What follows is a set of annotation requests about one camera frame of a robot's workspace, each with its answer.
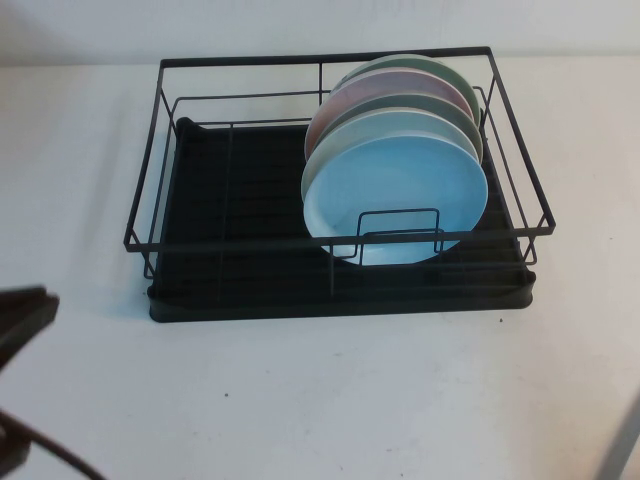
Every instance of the pink plate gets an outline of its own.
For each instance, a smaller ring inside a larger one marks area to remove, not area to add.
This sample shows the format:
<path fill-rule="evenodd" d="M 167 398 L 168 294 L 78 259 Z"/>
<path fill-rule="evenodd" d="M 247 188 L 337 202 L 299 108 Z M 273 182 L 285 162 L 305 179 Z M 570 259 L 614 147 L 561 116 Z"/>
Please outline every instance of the pink plate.
<path fill-rule="evenodd" d="M 308 160 L 323 130 L 343 112 L 363 100 L 380 95 L 413 91 L 435 95 L 460 107 L 473 120 L 464 96 L 450 83 L 415 68 L 380 68 L 352 78 L 322 102 L 313 116 L 304 142 Z"/>

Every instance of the black plastic tray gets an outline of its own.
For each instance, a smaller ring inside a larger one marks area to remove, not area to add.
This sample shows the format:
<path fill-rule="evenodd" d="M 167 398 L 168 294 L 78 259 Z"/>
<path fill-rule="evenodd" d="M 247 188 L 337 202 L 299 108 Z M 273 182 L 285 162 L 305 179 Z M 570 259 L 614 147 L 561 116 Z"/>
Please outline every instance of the black plastic tray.
<path fill-rule="evenodd" d="M 308 237 L 300 198 L 305 131 L 306 126 L 234 127 L 231 133 L 180 119 L 161 242 Z M 483 169 L 489 200 L 476 230 L 509 228 L 487 148 Z M 362 267 L 330 260 L 318 247 L 161 253 L 148 291 L 151 317 L 167 322 L 481 310 L 532 301 L 535 274 L 519 263 L 516 239 L 463 242 L 413 265 Z M 496 269 L 495 262 L 516 267 Z"/>

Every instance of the gray plate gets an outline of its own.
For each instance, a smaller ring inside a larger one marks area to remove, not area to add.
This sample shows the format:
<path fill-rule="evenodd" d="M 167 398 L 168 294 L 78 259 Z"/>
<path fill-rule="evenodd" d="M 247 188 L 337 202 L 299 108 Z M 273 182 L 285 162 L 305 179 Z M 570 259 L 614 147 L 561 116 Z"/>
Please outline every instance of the gray plate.
<path fill-rule="evenodd" d="M 482 138 L 480 137 L 480 132 L 478 132 L 477 127 L 469 116 L 460 108 L 446 100 L 419 92 L 394 93 L 365 100 L 364 102 L 355 105 L 333 120 L 322 131 L 318 137 L 316 146 L 319 145 L 320 142 L 329 135 L 329 133 L 352 118 L 372 110 L 390 107 L 417 108 L 419 110 L 431 112 L 445 120 L 448 120 L 462 130 L 469 140 L 471 140 L 473 148 L 477 152 L 480 162 L 482 162 Z"/>

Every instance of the white wall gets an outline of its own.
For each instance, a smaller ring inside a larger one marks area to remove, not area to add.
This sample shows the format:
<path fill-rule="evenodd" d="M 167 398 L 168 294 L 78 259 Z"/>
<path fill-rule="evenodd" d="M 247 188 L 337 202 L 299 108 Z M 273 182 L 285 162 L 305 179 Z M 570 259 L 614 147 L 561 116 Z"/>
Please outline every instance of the white wall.
<path fill-rule="evenodd" d="M 640 52 L 638 0 L 0 0 L 0 64 L 490 45 Z"/>

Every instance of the light blue plate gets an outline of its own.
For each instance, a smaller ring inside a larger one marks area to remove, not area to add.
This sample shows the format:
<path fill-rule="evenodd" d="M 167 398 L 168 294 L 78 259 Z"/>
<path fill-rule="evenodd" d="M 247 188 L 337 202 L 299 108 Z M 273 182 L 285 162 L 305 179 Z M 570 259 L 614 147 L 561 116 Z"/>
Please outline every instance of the light blue plate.
<path fill-rule="evenodd" d="M 472 155 L 443 139 L 403 133 L 361 143 L 327 162 L 307 192 L 304 220 L 314 237 L 351 236 L 362 212 L 437 208 L 441 229 L 468 231 L 486 203 L 487 180 Z M 435 213 L 367 215 L 360 234 L 425 228 L 435 228 Z M 444 249 L 456 243 L 444 242 Z M 335 246 L 334 255 L 354 249 Z M 366 245 L 362 263 L 415 263 L 434 255 L 433 243 Z M 359 255 L 347 261 L 358 263 Z"/>

